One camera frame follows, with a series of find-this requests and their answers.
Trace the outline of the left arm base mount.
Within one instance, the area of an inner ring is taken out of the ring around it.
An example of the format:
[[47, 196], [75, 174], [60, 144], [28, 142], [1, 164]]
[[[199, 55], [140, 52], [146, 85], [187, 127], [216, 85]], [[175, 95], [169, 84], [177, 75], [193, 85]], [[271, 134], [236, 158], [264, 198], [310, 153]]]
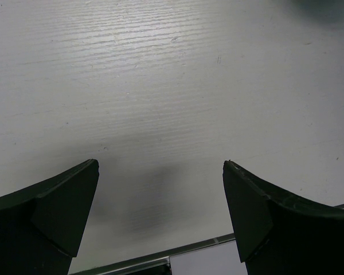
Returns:
[[189, 245], [165, 250], [162, 252], [153, 253], [146, 256], [118, 262], [115, 264], [76, 272], [75, 274], [129, 274], [161, 265], [168, 265], [170, 263], [170, 257], [172, 256], [194, 252], [196, 250], [209, 248], [211, 246], [216, 246], [235, 240], [236, 237], [234, 233], [231, 233], [227, 235], [222, 235], [220, 237], [207, 239], [205, 241], [200, 241]]

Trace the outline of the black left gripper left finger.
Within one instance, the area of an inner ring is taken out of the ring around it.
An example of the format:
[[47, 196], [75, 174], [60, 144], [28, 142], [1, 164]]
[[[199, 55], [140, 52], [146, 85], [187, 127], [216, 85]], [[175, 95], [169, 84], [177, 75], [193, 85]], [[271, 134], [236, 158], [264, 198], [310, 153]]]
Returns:
[[0, 197], [0, 274], [68, 274], [98, 179], [89, 159]]

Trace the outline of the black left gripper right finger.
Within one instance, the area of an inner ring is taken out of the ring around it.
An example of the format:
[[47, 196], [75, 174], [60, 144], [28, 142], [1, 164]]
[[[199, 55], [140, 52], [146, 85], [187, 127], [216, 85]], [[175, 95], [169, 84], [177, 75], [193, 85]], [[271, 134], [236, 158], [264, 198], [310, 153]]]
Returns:
[[344, 209], [275, 186], [230, 160], [223, 183], [248, 274], [344, 274]]

